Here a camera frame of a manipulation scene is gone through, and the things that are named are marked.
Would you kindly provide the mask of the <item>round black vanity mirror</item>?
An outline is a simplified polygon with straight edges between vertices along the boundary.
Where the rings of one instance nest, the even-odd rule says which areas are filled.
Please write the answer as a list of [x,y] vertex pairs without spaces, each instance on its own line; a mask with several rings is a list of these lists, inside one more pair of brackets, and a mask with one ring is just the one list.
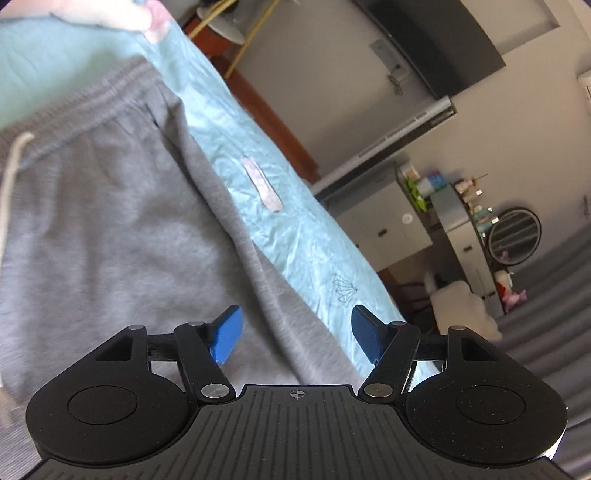
[[531,210],[514,207],[498,217],[488,233],[491,258],[503,266],[519,265],[533,256],[542,237],[542,225]]

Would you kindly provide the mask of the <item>white fluffy chair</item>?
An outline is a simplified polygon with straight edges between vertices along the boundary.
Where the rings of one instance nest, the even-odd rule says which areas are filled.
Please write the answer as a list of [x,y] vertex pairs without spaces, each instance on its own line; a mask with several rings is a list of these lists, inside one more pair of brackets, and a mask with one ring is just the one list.
[[465,281],[439,287],[435,275],[427,272],[424,285],[437,328],[442,335],[447,335],[453,326],[461,326],[471,329],[489,342],[502,339],[497,322],[488,314],[485,302],[471,291]]

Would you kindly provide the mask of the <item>grey curtain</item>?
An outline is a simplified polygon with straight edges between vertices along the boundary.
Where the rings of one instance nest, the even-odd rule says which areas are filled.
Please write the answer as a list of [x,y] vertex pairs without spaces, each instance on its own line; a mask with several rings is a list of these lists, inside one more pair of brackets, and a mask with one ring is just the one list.
[[554,457],[576,479],[590,477],[590,228],[518,272],[528,300],[499,321],[499,343],[556,390],[568,407]]

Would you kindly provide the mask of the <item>white tower air conditioner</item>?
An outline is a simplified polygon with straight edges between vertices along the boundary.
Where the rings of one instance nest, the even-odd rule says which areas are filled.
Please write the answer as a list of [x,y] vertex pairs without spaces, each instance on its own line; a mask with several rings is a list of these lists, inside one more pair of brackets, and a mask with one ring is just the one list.
[[457,109],[449,97],[432,103],[411,120],[380,137],[369,147],[315,182],[311,186],[311,193],[318,202],[324,202],[411,143],[448,122],[456,114]]

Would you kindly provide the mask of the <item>white bedside cabinet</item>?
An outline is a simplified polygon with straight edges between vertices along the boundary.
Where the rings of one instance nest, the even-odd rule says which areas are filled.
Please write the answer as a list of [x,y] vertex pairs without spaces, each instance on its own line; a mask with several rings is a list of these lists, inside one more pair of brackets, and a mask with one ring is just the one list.
[[432,245],[394,166],[363,175],[343,187],[325,207],[376,271]]

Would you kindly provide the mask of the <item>wall power socket strip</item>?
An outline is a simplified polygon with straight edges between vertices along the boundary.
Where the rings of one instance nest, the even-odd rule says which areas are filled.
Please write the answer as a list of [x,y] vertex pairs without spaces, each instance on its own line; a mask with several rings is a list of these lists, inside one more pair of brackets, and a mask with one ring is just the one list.
[[383,39],[377,39],[370,44],[372,52],[380,59],[389,71],[393,71],[403,66],[402,60],[397,52]]

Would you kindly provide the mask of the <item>light blue bed sheet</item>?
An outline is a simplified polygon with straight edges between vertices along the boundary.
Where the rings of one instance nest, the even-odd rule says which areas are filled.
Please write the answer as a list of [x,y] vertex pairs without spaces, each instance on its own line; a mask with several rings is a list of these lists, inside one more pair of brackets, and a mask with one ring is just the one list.
[[400,318],[398,308],[360,250],[179,26],[154,44],[140,34],[54,17],[3,21],[2,124],[88,85],[134,55],[150,61],[182,101],[191,136],[231,193],[252,240],[356,370],[369,374],[372,364],[353,337],[352,309],[362,304],[393,321]]

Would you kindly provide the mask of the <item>grey white dressing table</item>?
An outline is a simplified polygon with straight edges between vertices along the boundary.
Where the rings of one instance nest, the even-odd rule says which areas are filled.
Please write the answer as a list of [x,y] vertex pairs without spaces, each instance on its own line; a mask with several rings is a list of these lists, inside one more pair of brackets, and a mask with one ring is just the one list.
[[451,185],[433,193],[430,200],[472,292],[484,300],[493,318],[502,317],[505,311],[483,240],[463,200]]

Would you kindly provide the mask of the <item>round wooden side table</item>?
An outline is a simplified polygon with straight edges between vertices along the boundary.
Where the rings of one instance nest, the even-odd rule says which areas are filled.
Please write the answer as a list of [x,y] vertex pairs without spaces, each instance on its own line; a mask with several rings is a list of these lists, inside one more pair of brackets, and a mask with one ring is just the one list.
[[279,1],[200,1],[184,33],[208,59],[214,60],[214,66],[229,80],[279,4]]

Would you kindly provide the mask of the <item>grey sweatpants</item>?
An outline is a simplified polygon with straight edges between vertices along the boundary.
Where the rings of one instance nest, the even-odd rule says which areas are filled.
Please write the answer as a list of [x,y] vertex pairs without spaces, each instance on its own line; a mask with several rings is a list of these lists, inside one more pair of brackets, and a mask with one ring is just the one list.
[[235,304],[225,374],[245,383],[362,378],[254,245],[144,58],[1,132],[1,423],[129,324],[162,332]]

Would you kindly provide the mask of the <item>black wall television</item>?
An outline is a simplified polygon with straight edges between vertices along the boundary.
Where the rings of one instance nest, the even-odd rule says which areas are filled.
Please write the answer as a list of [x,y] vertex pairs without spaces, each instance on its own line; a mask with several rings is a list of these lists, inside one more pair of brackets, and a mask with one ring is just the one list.
[[356,2],[389,38],[436,98],[453,97],[506,63],[459,0]]

